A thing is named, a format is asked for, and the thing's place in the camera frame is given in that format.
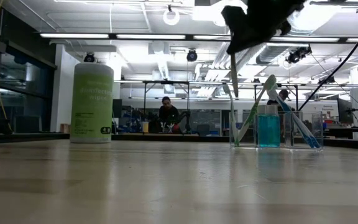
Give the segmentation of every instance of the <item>toothbrush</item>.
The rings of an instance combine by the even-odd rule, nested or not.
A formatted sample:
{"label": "toothbrush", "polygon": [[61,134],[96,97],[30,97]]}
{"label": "toothbrush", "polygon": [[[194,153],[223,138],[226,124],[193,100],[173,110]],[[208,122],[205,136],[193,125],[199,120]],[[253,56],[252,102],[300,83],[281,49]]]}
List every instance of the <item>toothbrush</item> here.
{"label": "toothbrush", "polygon": [[246,121],[244,122],[244,124],[242,125],[239,134],[238,134],[238,139],[241,140],[244,135],[246,134],[248,127],[250,126],[250,124],[253,122],[255,115],[257,114],[257,108],[260,102],[260,99],[262,98],[263,94],[265,93],[265,91],[269,91],[272,88],[274,88],[276,85],[276,79],[274,77],[274,75],[271,75],[268,77],[268,79],[266,80],[266,82],[264,83],[264,87],[262,89],[262,91],[259,93],[258,98],[256,99],[254,105],[252,106],[252,109],[246,119]]}
{"label": "toothbrush", "polygon": [[267,92],[267,94],[269,95],[269,97],[271,99],[276,100],[278,102],[278,104],[280,104],[280,106],[283,108],[283,110],[285,112],[291,113],[291,116],[292,116],[296,126],[300,130],[300,132],[301,132],[301,134],[303,136],[303,139],[308,143],[308,145],[311,148],[314,148],[314,147],[319,148],[320,145],[318,144],[316,138],[309,131],[309,129],[305,126],[305,124],[303,124],[302,121],[292,113],[291,108],[279,97],[279,95],[277,94],[275,88],[269,90]]}
{"label": "toothbrush", "polygon": [[237,127],[236,127],[236,120],[234,119],[234,103],[233,103],[233,96],[231,95],[231,91],[229,89],[228,85],[223,85],[223,91],[229,95],[230,97],[230,123],[231,123],[231,129],[232,129],[232,133],[233,133],[233,138],[234,138],[234,146],[240,146],[240,142],[239,142],[239,138],[238,138],[238,133],[237,133]]}
{"label": "toothbrush", "polygon": [[234,96],[239,97],[239,81],[237,78],[237,67],[236,67],[236,54],[230,55],[230,66],[231,66],[231,80],[233,83]]}

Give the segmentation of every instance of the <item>camera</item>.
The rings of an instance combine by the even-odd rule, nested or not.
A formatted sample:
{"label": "camera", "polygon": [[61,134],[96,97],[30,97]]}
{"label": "camera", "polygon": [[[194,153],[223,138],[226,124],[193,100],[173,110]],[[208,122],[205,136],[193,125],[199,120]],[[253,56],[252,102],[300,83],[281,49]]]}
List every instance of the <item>camera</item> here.
{"label": "camera", "polygon": [[312,54],[311,47],[300,47],[290,52],[290,55],[285,59],[288,63],[298,63],[304,59],[306,55]]}
{"label": "camera", "polygon": [[95,62],[94,52],[87,52],[84,58],[84,62],[89,62],[89,63]]}
{"label": "camera", "polygon": [[196,53],[196,50],[194,50],[194,49],[189,50],[189,52],[187,53],[187,61],[188,61],[188,62],[195,62],[195,61],[197,61],[197,53]]}

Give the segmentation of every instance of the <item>bottle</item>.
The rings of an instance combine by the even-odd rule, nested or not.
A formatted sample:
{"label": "bottle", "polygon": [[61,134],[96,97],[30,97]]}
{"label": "bottle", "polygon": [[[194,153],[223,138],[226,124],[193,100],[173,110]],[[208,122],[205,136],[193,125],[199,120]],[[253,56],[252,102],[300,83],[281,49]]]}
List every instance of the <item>bottle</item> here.
{"label": "bottle", "polygon": [[258,106],[258,146],[280,147],[280,117],[277,105]]}

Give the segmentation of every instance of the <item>green toothbrush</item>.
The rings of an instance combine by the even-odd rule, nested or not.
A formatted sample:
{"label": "green toothbrush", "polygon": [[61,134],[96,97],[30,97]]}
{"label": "green toothbrush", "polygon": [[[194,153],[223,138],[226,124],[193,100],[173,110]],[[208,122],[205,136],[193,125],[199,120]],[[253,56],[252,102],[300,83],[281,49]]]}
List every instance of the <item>green toothbrush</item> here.
{"label": "green toothbrush", "polygon": [[237,140],[240,141],[244,135],[246,134],[249,125],[253,122],[255,115],[257,114],[257,108],[259,105],[259,101],[262,98],[262,95],[265,93],[265,91],[269,91],[272,88],[274,88],[276,85],[276,79],[274,77],[274,75],[271,75],[268,77],[268,79],[266,80],[266,82],[264,83],[264,87],[262,89],[262,91],[259,93],[258,98],[256,99],[254,105],[252,106],[251,112],[249,113],[246,121],[244,122],[244,124],[242,125],[240,131],[238,132],[238,137]]}
{"label": "green toothbrush", "polygon": [[236,128],[236,120],[234,119],[234,103],[233,96],[231,95],[231,91],[228,85],[223,85],[223,91],[229,95],[230,97],[230,123],[231,123],[231,131],[233,133],[234,138],[234,146],[240,146],[240,142],[238,140],[238,130]]}

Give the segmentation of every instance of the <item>monitor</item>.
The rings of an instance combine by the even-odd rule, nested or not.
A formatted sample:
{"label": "monitor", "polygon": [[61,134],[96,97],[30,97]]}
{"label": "monitor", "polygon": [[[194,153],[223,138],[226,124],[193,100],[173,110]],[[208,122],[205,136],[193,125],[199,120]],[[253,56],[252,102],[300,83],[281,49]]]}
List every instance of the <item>monitor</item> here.
{"label": "monitor", "polygon": [[347,100],[337,99],[339,122],[342,124],[353,124],[353,113],[347,110],[352,109],[352,103]]}
{"label": "monitor", "polygon": [[112,100],[112,118],[121,118],[122,99]]}

